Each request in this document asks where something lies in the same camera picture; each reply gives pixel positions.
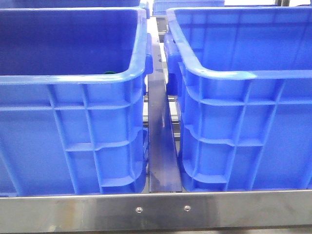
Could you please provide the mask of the steel front rail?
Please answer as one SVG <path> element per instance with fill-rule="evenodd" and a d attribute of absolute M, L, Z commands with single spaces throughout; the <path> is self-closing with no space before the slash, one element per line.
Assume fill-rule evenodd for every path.
<path fill-rule="evenodd" d="M 189 205 L 191 210 L 184 211 Z M 136 212 L 142 207 L 142 213 Z M 3 197 L 1 233 L 312 229 L 310 190 Z"/>

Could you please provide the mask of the back left blue bin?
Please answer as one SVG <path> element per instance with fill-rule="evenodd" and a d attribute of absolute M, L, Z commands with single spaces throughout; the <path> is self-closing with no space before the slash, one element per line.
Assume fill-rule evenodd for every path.
<path fill-rule="evenodd" d="M 0 8 L 139 7 L 149 9 L 147 0 L 1 0 Z"/>

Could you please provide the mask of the rail screw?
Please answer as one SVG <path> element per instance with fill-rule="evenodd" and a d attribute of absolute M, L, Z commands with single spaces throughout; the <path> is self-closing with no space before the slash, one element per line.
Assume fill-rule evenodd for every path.
<path fill-rule="evenodd" d="M 191 210 L 191 207 L 189 205 L 184 206 L 184 211 L 188 212 Z"/>
<path fill-rule="evenodd" d="M 142 207 L 136 207 L 136 212 L 137 213 L 142 213 L 142 211 L 143 211 L 143 208 Z"/>

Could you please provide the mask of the left blue plastic bin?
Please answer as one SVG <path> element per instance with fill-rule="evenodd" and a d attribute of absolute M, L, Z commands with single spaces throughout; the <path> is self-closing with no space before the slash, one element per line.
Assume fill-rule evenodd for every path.
<path fill-rule="evenodd" d="M 140 193 L 152 71 L 143 9 L 1 9 L 0 195 Z"/>

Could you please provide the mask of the right blue plastic bin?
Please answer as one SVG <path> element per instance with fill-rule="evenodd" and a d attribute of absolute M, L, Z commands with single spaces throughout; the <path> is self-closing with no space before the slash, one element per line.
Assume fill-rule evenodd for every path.
<path fill-rule="evenodd" d="M 312 9 L 167 10 L 189 192 L 312 187 Z"/>

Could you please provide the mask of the back right blue bin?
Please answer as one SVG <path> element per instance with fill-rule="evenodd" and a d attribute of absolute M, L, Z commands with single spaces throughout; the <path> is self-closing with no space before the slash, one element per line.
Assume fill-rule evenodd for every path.
<path fill-rule="evenodd" d="M 224 0 L 155 0 L 153 3 L 153 15 L 165 16 L 169 8 L 180 7 L 223 7 Z"/>

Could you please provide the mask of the left rail screw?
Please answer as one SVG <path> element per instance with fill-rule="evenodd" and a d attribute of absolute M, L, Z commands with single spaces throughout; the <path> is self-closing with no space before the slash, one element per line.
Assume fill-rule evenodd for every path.
<path fill-rule="evenodd" d="M 137 213 L 142 213 L 142 211 L 143 211 L 143 208 L 142 207 L 136 207 L 136 212 Z"/>

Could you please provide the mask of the steel divider bar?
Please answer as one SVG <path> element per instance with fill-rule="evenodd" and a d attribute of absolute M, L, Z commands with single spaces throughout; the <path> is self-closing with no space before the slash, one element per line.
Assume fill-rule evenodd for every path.
<path fill-rule="evenodd" d="M 148 75 L 149 192 L 182 192 L 180 171 L 166 94 L 158 33 L 152 35 L 154 71 Z"/>

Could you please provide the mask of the right rail screw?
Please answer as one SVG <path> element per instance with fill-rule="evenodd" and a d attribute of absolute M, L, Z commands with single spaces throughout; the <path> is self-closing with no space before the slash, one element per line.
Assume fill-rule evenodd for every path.
<path fill-rule="evenodd" d="M 189 205 L 184 206 L 184 211 L 188 212 L 191 210 L 191 207 Z"/>

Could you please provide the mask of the blue plastic bin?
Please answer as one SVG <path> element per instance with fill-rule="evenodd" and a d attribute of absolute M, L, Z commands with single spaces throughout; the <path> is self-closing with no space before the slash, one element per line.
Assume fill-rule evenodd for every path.
<path fill-rule="evenodd" d="M 189 192 L 312 187 L 312 9 L 167 10 Z"/>
<path fill-rule="evenodd" d="M 152 71 L 143 9 L 1 9 L 0 195 L 140 193 Z"/>

